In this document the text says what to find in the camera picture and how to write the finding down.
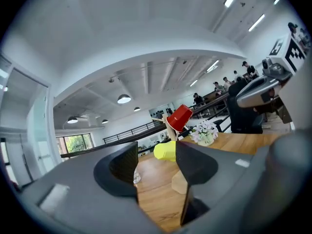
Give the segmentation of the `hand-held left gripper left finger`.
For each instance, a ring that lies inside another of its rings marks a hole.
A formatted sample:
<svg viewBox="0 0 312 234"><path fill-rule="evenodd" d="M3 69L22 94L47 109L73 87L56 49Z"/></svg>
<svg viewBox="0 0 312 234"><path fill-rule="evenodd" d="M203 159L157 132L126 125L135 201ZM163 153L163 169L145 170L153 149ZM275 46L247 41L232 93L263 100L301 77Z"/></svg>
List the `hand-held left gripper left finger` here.
<svg viewBox="0 0 312 234"><path fill-rule="evenodd" d="M137 142L99 149L62 162L21 197L58 233L163 234L139 207L137 164Z"/></svg>

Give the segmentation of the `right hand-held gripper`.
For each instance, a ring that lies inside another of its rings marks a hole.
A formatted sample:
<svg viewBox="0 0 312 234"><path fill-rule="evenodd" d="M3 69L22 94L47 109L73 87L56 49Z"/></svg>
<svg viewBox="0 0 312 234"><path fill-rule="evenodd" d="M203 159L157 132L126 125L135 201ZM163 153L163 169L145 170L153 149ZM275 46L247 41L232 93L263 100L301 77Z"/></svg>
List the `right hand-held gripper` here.
<svg viewBox="0 0 312 234"><path fill-rule="evenodd" d="M262 60L263 75L284 81L295 75L302 67L306 55L290 35L278 38L269 55ZM261 76L249 82L236 96L241 108L262 106L278 96L281 89L279 81L268 81Z"/></svg>

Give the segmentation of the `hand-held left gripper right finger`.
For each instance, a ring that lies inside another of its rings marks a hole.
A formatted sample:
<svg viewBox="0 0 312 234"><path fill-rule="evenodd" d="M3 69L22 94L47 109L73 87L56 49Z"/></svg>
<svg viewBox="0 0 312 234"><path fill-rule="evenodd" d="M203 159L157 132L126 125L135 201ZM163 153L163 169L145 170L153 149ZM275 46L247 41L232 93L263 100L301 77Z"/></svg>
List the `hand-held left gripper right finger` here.
<svg viewBox="0 0 312 234"><path fill-rule="evenodd" d="M174 234L253 234L247 206L263 173L255 155L176 143L176 162L187 183L181 228Z"/></svg>

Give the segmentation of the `wooden cup tree stand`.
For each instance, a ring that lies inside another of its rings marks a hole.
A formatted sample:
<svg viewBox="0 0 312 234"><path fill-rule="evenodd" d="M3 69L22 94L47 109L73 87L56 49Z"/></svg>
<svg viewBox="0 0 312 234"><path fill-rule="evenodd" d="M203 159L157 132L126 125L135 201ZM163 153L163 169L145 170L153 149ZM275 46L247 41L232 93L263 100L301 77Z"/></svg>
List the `wooden cup tree stand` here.
<svg viewBox="0 0 312 234"><path fill-rule="evenodd" d="M178 131L176 131L170 127L170 125L167 122L167 117L168 117L168 114L163 114L162 119L152 118L152 120L158 120L158 121L165 123L165 126L167 128L167 132L169 135L169 141L176 141L177 142L180 132L178 132ZM171 187L174 191L178 192L181 195L185 195L187 193L188 184L187 184L187 181L186 181L184 175L182 174L181 170L179 170L172 177Z"/></svg>

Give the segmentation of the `yellow plastic cup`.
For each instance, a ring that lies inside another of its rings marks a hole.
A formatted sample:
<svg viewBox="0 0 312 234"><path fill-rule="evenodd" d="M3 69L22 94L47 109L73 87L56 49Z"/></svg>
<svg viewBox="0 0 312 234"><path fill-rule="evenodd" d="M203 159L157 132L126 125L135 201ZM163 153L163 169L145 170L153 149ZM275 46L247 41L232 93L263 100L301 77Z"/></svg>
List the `yellow plastic cup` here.
<svg viewBox="0 0 312 234"><path fill-rule="evenodd" d="M159 160L176 161L176 141L159 143L154 147L154 156Z"/></svg>

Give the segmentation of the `red plastic cup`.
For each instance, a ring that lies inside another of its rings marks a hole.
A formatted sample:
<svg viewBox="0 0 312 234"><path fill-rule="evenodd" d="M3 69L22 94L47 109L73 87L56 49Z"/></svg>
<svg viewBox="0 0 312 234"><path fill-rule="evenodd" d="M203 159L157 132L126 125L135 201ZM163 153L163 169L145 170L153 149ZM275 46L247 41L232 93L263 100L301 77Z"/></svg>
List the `red plastic cup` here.
<svg viewBox="0 0 312 234"><path fill-rule="evenodd" d="M184 126L187 124L193 111L188 108L186 105L180 105L172 115L167 117L167 122L170 127L178 132L182 132Z"/></svg>

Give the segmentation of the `black mesh office chair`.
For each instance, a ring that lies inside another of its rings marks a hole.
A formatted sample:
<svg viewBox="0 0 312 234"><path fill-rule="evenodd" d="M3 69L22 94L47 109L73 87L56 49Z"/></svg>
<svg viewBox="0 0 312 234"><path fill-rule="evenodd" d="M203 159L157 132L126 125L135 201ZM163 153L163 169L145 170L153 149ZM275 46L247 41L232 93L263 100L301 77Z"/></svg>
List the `black mesh office chair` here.
<svg viewBox="0 0 312 234"><path fill-rule="evenodd" d="M229 87L227 105L230 112L231 132L237 134L262 134L263 116L253 108L241 108L236 102L236 96L247 85L245 79Z"/></svg>

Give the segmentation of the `person's white printed shirt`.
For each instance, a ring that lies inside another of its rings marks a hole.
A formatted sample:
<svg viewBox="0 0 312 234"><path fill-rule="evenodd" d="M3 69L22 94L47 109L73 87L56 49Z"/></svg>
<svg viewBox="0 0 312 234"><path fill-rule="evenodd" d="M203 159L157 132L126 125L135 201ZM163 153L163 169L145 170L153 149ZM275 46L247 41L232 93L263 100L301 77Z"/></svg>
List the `person's white printed shirt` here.
<svg viewBox="0 0 312 234"><path fill-rule="evenodd" d="M296 130L312 130L312 52L280 90L279 96Z"/></svg>

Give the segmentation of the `wood-topped black railing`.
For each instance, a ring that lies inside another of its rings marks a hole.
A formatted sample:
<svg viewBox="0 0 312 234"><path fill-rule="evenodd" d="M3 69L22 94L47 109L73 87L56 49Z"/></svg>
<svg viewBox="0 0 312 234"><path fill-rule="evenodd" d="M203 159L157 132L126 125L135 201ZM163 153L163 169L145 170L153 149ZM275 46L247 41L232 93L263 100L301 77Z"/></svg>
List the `wood-topped black railing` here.
<svg viewBox="0 0 312 234"><path fill-rule="evenodd" d="M222 96L219 96L218 98L210 101L209 103L204 102L204 104L200 107L197 107L194 109L193 115L191 116L191 119L201 119L201 118L207 118L212 119L214 117L219 116L224 110L228 110L228 105L226 102L227 97L229 96L228 93L225 93ZM218 111L215 111L212 115L206 115L203 112L209 108L214 108L216 105L218 105L220 102L224 104L224 107L220 108ZM120 133L121 138L119 138L119 135L114 135L111 137L108 137L108 139L112 139L110 142L105 142L103 145L87 149L84 151L77 151L72 153L66 153L61 154L61 158L72 158L78 155L86 154L89 152L93 152L102 148L111 147L114 145L124 144L127 142L137 141L140 139L143 139L145 137L149 137L151 135L154 135L158 132L161 132L166 129L166 125L164 123L161 123L158 121L157 123L147 123L142 126L139 126L137 128L131 129L129 131Z"/></svg>

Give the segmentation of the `pink flowers in white pot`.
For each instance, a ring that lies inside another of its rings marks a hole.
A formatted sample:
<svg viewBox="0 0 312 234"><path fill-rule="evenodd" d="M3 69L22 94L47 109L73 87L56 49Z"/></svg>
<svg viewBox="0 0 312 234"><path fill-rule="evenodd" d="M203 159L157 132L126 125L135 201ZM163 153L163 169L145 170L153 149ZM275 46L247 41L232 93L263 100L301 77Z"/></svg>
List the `pink flowers in white pot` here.
<svg viewBox="0 0 312 234"><path fill-rule="evenodd" d="M209 146L218 138L218 129L213 122L203 121L190 132L191 140L200 146Z"/></svg>

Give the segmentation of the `window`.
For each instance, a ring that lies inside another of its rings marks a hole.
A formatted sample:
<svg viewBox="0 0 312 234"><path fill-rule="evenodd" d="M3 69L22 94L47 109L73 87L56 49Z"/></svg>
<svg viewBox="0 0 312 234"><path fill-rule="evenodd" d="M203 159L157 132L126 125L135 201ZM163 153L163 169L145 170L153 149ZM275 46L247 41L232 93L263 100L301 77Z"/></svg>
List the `window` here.
<svg viewBox="0 0 312 234"><path fill-rule="evenodd" d="M61 155L78 151L85 151L94 147L90 134L61 136L57 137L56 140L58 150Z"/></svg>

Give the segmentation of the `glass partition door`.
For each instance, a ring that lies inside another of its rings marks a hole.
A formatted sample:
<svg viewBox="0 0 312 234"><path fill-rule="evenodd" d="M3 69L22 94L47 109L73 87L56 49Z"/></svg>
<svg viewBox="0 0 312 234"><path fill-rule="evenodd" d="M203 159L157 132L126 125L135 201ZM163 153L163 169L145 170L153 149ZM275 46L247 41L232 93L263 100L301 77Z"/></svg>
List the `glass partition door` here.
<svg viewBox="0 0 312 234"><path fill-rule="evenodd" d="M0 105L1 151L12 181L32 183L54 166L47 123L48 88L13 68Z"/></svg>

